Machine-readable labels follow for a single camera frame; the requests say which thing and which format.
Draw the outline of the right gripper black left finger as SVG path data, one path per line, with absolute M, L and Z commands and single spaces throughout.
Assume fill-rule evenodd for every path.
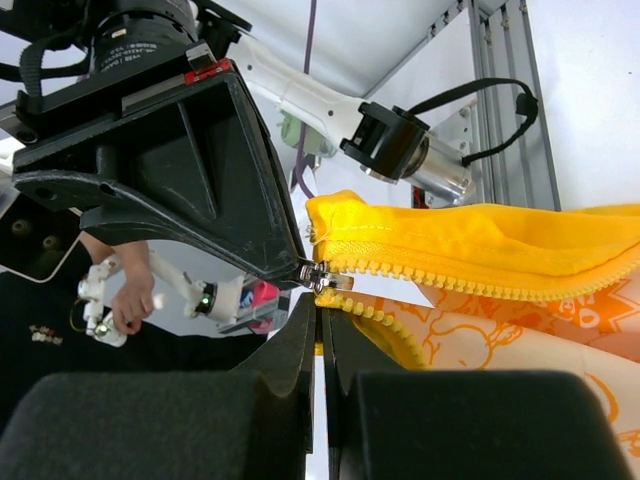
M 316 308 L 227 372 L 58 374 L 19 404 L 5 479 L 301 479 L 313 438 Z

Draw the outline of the yellow jacket with patterned lining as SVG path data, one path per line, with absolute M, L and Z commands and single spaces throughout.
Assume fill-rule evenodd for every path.
M 409 369 L 559 370 L 583 380 L 639 472 L 639 208 L 308 201 L 314 258 L 338 274 L 414 283 L 425 305 L 329 287 L 320 307 Z

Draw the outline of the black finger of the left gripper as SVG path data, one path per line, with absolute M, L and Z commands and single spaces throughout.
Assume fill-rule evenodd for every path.
M 78 209 L 81 228 L 106 243 L 171 240 L 282 289 L 298 280 L 286 179 L 235 71 L 27 147 L 12 181 L 52 211 Z

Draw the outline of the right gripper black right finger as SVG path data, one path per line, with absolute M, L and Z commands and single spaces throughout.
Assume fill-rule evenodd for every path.
M 595 395 L 551 370 L 410 371 L 322 313 L 333 479 L 628 479 Z

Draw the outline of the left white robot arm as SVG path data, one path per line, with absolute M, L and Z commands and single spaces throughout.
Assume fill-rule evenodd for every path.
M 5 1 L 27 44 L 1 109 L 17 190 L 112 244 L 171 240 L 289 288 L 317 279 L 255 97 L 387 181 L 424 185 L 415 110 L 336 92 L 280 61 L 212 1 Z

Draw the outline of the operator bare hand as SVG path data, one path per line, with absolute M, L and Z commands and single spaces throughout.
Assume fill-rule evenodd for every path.
M 111 313 L 119 332 L 135 335 L 154 311 L 155 280 L 150 267 L 144 263 L 128 266 L 124 272 L 125 282 L 112 300 Z

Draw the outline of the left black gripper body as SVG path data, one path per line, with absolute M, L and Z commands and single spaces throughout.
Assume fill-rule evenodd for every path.
M 225 57 L 251 23 L 214 1 L 4 1 L 1 30 L 26 41 L 1 78 L 23 86 L 1 107 L 1 128 L 23 144 L 41 138 L 42 83 L 128 67 L 164 48 L 200 40 Z

